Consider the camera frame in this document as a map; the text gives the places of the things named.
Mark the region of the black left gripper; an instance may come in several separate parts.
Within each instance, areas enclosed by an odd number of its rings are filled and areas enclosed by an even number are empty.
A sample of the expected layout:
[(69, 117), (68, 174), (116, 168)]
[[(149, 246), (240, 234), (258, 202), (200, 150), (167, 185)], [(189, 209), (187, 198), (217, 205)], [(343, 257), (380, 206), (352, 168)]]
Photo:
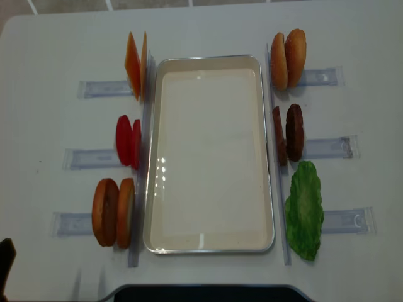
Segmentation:
[(0, 282), (1, 282), (1, 302), (8, 301), (4, 294), (6, 287), (6, 282), (12, 268), (13, 262), (16, 257), (16, 249), (14, 247), (13, 241), (10, 238), (5, 238), (0, 244)]

